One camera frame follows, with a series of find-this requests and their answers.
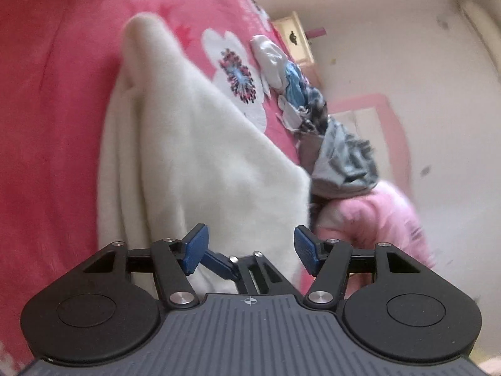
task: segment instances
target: crosshair logo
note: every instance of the crosshair logo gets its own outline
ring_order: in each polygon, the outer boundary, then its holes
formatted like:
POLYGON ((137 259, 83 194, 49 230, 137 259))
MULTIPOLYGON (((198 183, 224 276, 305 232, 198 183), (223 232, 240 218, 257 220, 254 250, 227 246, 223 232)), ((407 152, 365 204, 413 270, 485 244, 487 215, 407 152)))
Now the crosshair logo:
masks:
POLYGON ((244 303, 246 303, 247 305, 254 305, 255 303, 259 302, 254 297, 247 297, 247 298, 245 298, 245 300, 242 300, 242 301, 244 301, 244 303))

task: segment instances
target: gray ridged platform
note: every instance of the gray ridged platform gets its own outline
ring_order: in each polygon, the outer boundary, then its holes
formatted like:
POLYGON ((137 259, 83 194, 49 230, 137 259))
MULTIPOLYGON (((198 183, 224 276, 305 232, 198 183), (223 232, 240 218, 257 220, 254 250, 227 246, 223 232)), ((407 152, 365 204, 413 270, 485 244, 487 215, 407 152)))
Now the gray ridged platform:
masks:
POLYGON ((62 368, 41 360, 26 376, 484 376, 466 358, 432 367, 386 362, 352 342, 334 315, 292 296, 207 296, 167 316, 141 349, 114 363, 62 368))

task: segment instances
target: drawer handle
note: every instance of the drawer handle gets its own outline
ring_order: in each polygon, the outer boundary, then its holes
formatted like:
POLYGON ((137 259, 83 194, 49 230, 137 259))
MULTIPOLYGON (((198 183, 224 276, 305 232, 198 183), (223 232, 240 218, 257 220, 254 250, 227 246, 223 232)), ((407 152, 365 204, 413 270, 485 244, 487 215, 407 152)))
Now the drawer handle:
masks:
POLYGON ((297 37, 296 34, 294 34, 294 31, 291 31, 291 33, 289 34, 289 41, 297 46, 297 37))

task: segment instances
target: pile of clothes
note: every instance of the pile of clothes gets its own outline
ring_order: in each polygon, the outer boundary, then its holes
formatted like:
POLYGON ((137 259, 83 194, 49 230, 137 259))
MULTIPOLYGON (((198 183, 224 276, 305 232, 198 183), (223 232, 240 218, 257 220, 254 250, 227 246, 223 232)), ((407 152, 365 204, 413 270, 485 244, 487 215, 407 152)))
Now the pile of clothes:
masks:
MULTIPOLYGON (((280 118, 297 137, 301 166, 311 177, 310 227, 315 234, 348 241, 355 248, 390 242, 433 267, 412 203, 390 182, 378 181, 369 141, 328 115, 320 91, 276 44, 257 35, 250 45, 262 74, 280 95, 280 118)), ((302 293, 312 280, 303 273, 302 293)), ((345 297, 370 282, 368 275, 351 276, 345 297)))
POLYGON ((266 81, 279 94, 283 124, 298 138, 301 166, 311 176, 314 199, 369 193, 378 180, 369 141, 328 116, 320 91, 274 42, 256 35, 250 46, 266 81))

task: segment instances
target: wooden cabinet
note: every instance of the wooden cabinet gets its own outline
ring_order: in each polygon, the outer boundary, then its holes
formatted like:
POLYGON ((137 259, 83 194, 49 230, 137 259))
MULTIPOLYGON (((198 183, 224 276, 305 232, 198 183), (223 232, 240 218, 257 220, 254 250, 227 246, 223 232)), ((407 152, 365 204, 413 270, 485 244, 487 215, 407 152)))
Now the wooden cabinet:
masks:
POLYGON ((273 21, 273 25, 280 33, 292 59, 299 65, 302 73, 313 86, 321 87, 310 44, 306 39, 297 13, 293 11, 290 16, 273 21))

